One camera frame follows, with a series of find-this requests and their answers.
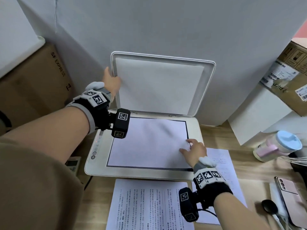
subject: scanner lid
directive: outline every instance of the scanner lid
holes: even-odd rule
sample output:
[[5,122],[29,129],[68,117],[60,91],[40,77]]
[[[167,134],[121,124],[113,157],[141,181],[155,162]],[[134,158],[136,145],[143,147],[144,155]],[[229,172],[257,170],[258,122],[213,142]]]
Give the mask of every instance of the scanner lid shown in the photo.
[[114,51],[121,77],[117,108],[134,112],[195,116],[213,76],[214,61]]

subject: wooden tabletop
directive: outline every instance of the wooden tabletop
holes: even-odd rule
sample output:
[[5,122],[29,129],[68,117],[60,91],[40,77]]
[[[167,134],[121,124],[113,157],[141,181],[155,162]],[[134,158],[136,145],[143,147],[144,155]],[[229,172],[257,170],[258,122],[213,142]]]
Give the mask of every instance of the wooden tabletop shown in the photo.
[[[240,146],[228,122],[218,127],[201,126],[206,147],[228,149],[232,163],[248,208],[265,219],[272,229],[278,229],[275,220],[267,215],[259,205],[264,199],[270,199],[269,183],[279,176],[293,180],[300,188],[304,188],[301,177],[296,174],[290,164],[281,159],[270,162],[259,162],[252,154],[252,149]],[[86,184],[90,176],[84,173],[84,165],[90,151],[95,133],[87,136],[75,150],[73,156],[81,156],[78,178]],[[104,230],[111,206],[116,178],[93,177],[84,192],[82,204],[75,224],[76,230]],[[220,225],[195,223],[195,230],[221,229]]]

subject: spoon handle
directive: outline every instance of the spoon handle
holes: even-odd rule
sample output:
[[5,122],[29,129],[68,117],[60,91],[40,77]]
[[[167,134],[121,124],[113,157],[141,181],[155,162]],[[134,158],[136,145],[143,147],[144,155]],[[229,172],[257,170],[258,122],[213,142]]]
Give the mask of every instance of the spoon handle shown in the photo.
[[282,223],[279,221],[278,216],[275,215],[275,214],[273,214],[272,216],[273,216],[273,218],[276,220],[276,222],[278,223],[280,229],[285,230],[284,226],[282,226]]

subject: brown sleeve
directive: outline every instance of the brown sleeve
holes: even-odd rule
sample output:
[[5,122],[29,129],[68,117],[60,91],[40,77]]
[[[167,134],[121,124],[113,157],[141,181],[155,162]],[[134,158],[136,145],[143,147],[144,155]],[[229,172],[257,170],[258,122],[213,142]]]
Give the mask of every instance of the brown sleeve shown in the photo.
[[0,138],[0,229],[72,229],[83,185],[57,160]]

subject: black spoon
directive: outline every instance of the black spoon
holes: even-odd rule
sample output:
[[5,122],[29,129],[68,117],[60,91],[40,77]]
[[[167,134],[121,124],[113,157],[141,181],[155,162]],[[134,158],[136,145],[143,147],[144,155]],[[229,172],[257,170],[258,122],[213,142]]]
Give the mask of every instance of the black spoon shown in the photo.
[[273,218],[276,220],[276,222],[278,223],[279,227],[283,230],[284,227],[282,226],[281,222],[279,221],[279,218],[277,217],[277,213],[278,213],[278,207],[276,206],[275,202],[273,202],[272,200],[270,199],[265,199],[261,202],[261,205],[263,207],[263,209],[271,214],[273,216]]

